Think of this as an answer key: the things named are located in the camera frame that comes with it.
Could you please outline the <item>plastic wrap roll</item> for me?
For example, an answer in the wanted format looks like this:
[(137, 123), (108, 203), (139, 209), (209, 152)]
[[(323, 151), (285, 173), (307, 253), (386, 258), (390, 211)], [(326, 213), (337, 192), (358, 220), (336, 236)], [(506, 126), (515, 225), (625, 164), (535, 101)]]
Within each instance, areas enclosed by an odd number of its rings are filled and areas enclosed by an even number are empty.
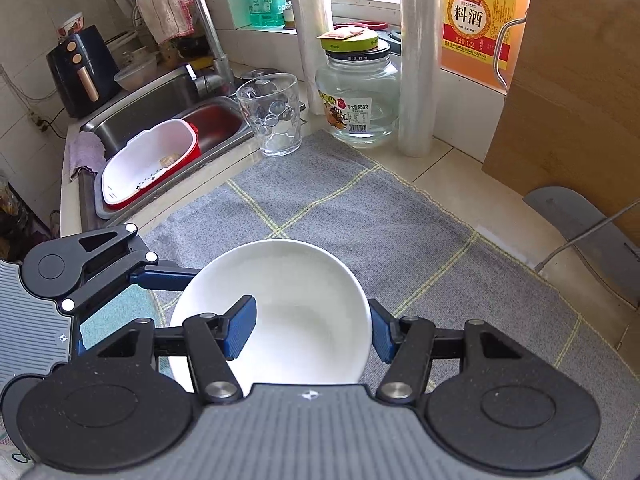
[(442, 0), (400, 0), (401, 70), (398, 148), (431, 151), (442, 54)]

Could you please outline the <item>orange cooking wine jug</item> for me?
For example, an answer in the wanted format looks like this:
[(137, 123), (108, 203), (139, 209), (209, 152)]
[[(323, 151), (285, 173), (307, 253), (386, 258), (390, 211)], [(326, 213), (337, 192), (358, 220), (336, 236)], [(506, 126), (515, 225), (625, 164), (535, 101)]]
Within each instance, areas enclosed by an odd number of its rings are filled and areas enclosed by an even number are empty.
[(442, 0), (442, 67), (489, 88), (511, 83), (529, 0)]

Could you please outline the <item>black air fryer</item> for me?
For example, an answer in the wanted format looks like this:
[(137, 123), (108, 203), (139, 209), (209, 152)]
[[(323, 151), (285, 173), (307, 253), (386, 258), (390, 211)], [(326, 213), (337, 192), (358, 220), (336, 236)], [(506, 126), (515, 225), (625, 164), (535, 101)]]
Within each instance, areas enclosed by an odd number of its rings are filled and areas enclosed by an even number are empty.
[(83, 118), (119, 92), (119, 68), (96, 26), (73, 32), (47, 54), (56, 92), (67, 115)]

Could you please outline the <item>red white colander basket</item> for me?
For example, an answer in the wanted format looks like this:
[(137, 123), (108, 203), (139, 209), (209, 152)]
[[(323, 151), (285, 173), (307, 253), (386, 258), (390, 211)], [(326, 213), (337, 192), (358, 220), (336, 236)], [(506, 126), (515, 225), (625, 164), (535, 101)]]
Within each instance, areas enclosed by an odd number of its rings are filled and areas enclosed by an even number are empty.
[(104, 203), (110, 209), (122, 209), (200, 155), (198, 130), (182, 119), (142, 130), (104, 167)]

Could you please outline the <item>grey checked mat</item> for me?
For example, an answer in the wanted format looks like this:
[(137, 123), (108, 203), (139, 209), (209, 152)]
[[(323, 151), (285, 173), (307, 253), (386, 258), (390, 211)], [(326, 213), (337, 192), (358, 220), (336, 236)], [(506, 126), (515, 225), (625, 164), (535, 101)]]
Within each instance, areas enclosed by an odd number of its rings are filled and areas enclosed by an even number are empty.
[(145, 235), (200, 268), (255, 240), (290, 238), (341, 259), (398, 315), (455, 328), (482, 318), (586, 388), (602, 422), (586, 467), (639, 474), (639, 381), (565, 298), (523, 263), (372, 159), (325, 133), (266, 158), (180, 207)]

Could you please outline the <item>bamboo cutting board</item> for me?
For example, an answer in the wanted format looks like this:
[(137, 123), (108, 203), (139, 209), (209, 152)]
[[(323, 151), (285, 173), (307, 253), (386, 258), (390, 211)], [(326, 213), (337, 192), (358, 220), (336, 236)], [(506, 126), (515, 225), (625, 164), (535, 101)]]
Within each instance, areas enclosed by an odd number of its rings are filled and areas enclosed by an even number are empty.
[(530, 0), (483, 169), (518, 194), (559, 185), (639, 239), (639, 0)]

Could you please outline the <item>white bag roll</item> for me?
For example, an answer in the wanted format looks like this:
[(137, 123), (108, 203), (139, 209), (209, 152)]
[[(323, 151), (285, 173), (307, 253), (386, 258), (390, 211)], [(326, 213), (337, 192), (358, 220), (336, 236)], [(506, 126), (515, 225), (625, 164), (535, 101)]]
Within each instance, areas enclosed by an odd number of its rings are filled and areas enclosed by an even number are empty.
[(323, 116), (322, 99), (314, 76), (326, 65), (326, 54), (319, 37), (333, 29), (331, 0), (291, 0), (296, 26), (300, 60), (306, 84), (308, 108)]

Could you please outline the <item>steel sink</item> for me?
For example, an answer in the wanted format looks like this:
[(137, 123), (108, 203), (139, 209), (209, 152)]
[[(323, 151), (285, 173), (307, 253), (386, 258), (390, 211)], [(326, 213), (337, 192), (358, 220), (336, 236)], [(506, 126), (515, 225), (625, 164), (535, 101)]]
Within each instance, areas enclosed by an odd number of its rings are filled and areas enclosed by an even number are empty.
[(93, 176), (89, 171), (82, 170), (79, 200), (84, 230), (115, 223), (135, 214), (252, 136), (238, 101), (234, 96), (226, 95), (221, 78), (211, 70), (198, 76), (189, 65), (176, 68), (111, 102), (80, 128), (95, 134), (105, 148), (105, 158), (111, 159), (126, 148), (127, 142), (136, 134), (167, 119), (183, 119), (194, 125), (201, 155), (164, 182), (153, 185), (130, 205), (119, 209), (113, 209), (104, 202), (102, 176)]

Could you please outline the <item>large glass jar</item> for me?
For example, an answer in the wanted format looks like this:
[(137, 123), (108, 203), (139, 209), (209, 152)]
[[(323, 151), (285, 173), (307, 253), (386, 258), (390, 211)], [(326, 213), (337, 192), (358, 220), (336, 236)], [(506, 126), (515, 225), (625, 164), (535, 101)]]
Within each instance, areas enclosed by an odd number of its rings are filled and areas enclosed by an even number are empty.
[(400, 73), (390, 44), (362, 26), (318, 37), (326, 64), (314, 75), (329, 132), (354, 148), (375, 148), (397, 130)]

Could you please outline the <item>white pink dishcloth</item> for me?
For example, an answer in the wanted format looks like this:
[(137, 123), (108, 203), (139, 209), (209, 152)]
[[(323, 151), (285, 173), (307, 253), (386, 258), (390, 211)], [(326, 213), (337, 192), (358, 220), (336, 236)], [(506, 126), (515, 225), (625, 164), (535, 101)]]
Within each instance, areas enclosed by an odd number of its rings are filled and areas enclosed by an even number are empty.
[(189, 6), (193, 0), (136, 0), (138, 11), (157, 44), (190, 36), (194, 25)]

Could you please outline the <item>purple rag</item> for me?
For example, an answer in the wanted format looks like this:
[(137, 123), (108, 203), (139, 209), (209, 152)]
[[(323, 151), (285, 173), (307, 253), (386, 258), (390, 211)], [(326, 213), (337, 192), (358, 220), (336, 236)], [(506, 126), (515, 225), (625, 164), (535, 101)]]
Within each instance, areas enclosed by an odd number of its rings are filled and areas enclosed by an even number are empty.
[(80, 130), (67, 151), (70, 180), (81, 169), (98, 174), (106, 165), (104, 145), (93, 132)]

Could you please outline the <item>glass mug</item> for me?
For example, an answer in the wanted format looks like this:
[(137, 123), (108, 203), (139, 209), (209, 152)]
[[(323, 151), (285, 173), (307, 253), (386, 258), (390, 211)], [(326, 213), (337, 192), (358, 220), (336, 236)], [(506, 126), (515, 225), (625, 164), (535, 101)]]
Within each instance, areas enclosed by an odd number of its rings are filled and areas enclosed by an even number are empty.
[(254, 78), (236, 90), (241, 113), (262, 154), (281, 157), (302, 144), (297, 78), (274, 73)]

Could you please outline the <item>white shallow bowl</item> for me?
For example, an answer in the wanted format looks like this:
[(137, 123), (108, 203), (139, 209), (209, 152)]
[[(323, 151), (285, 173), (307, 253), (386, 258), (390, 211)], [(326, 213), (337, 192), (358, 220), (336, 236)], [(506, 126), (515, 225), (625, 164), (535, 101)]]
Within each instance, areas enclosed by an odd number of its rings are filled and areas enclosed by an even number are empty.
[(256, 300), (256, 324), (229, 366), (244, 392), (258, 382), (358, 382), (371, 349), (371, 313), (355, 275), (334, 255), (297, 240), (229, 250), (186, 286), (171, 325), (223, 314), (243, 295)]

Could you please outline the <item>metal faucet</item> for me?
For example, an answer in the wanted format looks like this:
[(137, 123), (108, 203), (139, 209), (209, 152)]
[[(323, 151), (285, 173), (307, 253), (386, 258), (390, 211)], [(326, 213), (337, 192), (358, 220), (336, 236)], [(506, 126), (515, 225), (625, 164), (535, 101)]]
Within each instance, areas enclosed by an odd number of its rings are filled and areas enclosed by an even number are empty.
[(231, 70), (228, 56), (224, 53), (221, 42), (219, 40), (214, 21), (210, 16), (208, 6), (205, 0), (193, 0), (195, 9), (203, 25), (205, 37), (207, 39), (209, 50), (212, 52), (214, 66), (217, 74), (226, 82), (230, 94), (236, 90), (234, 76)]

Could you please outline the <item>teal cloth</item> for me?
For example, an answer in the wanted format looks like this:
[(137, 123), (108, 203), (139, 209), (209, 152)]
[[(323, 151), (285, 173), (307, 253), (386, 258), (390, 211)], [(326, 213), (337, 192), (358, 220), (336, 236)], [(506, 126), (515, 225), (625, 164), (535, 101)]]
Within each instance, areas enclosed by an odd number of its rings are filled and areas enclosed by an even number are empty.
[(150, 318), (156, 328), (170, 324), (180, 292), (146, 290), (130, 285), (80, 326), (85, 349), (98, 344), (135, 318)]

